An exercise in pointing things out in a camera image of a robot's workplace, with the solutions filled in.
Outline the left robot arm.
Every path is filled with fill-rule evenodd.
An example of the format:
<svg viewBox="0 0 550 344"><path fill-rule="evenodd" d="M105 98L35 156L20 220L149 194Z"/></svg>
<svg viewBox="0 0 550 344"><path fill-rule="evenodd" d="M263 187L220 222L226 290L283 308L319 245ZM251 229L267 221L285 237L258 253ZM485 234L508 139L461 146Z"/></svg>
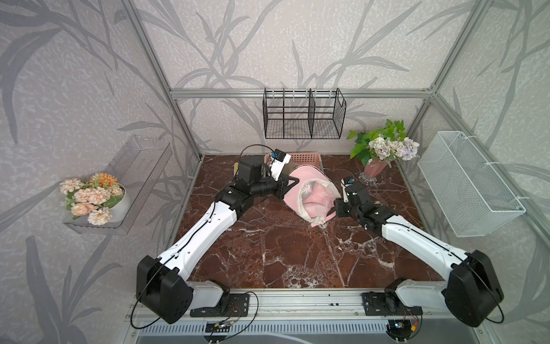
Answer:
<svg viewBox="0 0 550 344"><path fill-rule="evenodd" d="M283 172L291 156L281 150L271 154L272 162L259 156L240 160L232 182L215 196L195 225L158 257L145 256L137 265L136 302L154 312L159 320L174 324L188 311L206 310L223 315L231 292L220 282L191 282L189 277L215 241L260 196L278 199L299 180Z"/></svg>

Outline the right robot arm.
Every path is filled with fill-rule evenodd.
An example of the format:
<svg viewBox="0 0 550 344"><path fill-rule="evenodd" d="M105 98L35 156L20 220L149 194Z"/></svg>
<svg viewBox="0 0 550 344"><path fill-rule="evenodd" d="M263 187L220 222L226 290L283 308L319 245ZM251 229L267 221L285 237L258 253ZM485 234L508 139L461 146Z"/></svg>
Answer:
<svg viewBox="0 0 550 344"><path fill-rule="evenodd" d="M466 252L417 228L386 206L376 205L366 186L352 177L341 180L343 196L336 215L354 219L364 229L416 256L441 276L441 281L397 279L384 292L365 295L365 312L403 314L429 308L448 311L463 324L478 327L498 310L504 293L491 259L479 250Z"/></svg>

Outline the pink baseball cap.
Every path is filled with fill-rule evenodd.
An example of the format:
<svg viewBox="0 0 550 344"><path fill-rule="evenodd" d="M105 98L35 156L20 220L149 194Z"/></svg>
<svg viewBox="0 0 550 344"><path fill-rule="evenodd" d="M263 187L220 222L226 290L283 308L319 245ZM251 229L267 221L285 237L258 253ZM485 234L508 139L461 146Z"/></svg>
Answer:
<svg viewBox="0 0 550 344"><path fill-rule="evenodd" d="M325 229L330 220L325 217L341 197L337 187L321 170L309 165L298 166L290 176L299 183L285 195L285 204L311 227Z"/></svg>

